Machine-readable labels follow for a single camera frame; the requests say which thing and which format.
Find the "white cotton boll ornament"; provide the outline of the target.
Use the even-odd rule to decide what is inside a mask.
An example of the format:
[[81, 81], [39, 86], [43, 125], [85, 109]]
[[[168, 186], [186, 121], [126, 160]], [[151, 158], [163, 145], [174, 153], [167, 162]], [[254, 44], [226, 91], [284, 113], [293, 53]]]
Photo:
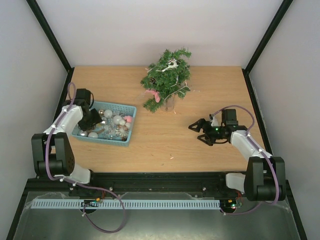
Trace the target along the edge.
[[131, 123], [126, 122], [124, 119], [121, 120], [118, 124], [118, 130], [120, 133], [124, 134], [126, 132], [128, 132], [131, 128]]

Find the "pink felt ornament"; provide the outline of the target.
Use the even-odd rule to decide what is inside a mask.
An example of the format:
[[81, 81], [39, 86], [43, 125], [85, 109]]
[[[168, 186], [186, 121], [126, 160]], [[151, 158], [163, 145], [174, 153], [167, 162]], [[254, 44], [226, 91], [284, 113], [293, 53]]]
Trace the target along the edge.
[[145, 91], [145, 93], [152, 94], [152, 95], [154, 96], [154, 100], [155, 100], [156, 103], [159, 103], [159, 102], [160, 102], [161, 97], [160, 97], [158, 91], [156, 91], [156, 90], [151, 90], [151, 89], [147, 89], [147, 90]]

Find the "small green christmas tree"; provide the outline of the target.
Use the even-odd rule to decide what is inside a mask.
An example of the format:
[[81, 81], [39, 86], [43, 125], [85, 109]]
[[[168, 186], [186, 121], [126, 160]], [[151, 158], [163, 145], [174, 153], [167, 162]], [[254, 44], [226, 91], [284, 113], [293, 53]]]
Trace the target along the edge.
[[[152, 94], [143, 103], [143, 107], [155, 113], [161, 106], [165, 105], [165, 101], [168, 98], [177, 96], [183, 99], [187, 92], [191, 89], [188, 86], [188, 80], [190, 80], [191, 72], [190, 65], [187, 62], [192, 56], [192, 53], [185, 47], [170, 51], [166, 49], [160, 56], [159, 60], [155, 63], [151, 63], [147, 68], [146, 76], [140, 81], [140, 85], [143, 87], [144, 92], [146, 90], [155, 90], [159, 92], [160, 102], [156, 103]], [[165, 72], [157, 72], [167, 67], [167, 62], [171, 59], [176, 59], [179, 66], [172, 70]], [[150, 84], [150, 78], [155, 78], [156, 83]]]

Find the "pine cone ornament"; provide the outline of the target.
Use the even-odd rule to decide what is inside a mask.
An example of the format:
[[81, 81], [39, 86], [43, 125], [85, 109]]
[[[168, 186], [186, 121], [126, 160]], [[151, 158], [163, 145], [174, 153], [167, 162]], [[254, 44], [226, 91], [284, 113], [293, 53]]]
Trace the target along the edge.
[[153, 77], [151, 77], [151, 78], [149, 79], [149, 82], [150, 82], [150, 84], [154, 85], [154, 84], [156, 83], [156, 79], [153, 78]]

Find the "silver glitter reindeer ornament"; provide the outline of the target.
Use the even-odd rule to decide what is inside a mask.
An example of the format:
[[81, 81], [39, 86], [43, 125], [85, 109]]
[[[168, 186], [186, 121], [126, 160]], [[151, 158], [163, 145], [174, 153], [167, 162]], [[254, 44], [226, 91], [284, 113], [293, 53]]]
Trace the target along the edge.
[[173, 70], [173, 69], [176, 69], [177, 67], [179, 66], [178, 64], [178, 61], [173, 58], [173, 59], [170, 59], [168, 62], [167, 62], [167, 67], [165, 67], [164, 69], [157, 69], [156, 71], [157, 72], [161, 72], [161, 73], [164, 73], [168, 70]]

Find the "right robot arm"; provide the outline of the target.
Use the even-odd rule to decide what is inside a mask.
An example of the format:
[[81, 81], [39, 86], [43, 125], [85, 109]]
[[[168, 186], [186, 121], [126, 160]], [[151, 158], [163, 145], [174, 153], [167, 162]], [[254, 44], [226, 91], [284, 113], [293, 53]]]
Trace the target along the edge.
[[231, 144], [247, 160], [245, 173], [227, 173], [218, 183], [218, 191], [229, 196], [235, 190], [245, 194], [249, 201], [263, 201], [276, 204], [287, 195], [285, 162], [273, 156], [254, 140], [250, 133], [254, 123], [246, 127], [237, 119], [238, 105], [229, 105], [217, 111], [221, 114], [218, 123], [216, 113], [209, 120], [200, 118], [188, 126], [199, 133], [198, 140], [208, 146]]

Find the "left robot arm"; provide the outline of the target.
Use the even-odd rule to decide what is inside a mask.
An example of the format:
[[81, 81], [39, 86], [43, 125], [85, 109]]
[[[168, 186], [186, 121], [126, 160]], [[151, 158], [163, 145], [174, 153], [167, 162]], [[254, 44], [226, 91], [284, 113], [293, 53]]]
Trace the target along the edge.
[[75, 96], [63, 103], [52, 125], [32, 136], [33, 166], [37, 176], [73, 185], [90, 183], [92, 171], [76, 164], [69, 136], [75, 127], [87, 132], [102, 122], [98, 111], [92, 108], [93, 102], [93, 94], [88, 89], [77, 89]]

